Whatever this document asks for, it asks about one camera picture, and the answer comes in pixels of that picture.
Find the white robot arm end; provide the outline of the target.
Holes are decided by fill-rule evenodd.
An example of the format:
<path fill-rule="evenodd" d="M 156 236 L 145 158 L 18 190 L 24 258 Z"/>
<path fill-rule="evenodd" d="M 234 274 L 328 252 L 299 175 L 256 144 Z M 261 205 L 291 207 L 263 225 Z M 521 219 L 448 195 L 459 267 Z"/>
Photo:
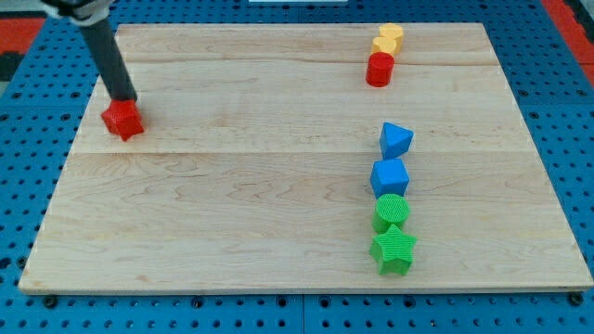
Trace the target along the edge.
<path fill-rule="evenodd" d="M 113 2 L 114 0 L 41 0 L 49 17 L 68 18 L 79 26 L 90 26 L 106 19 Z"/>

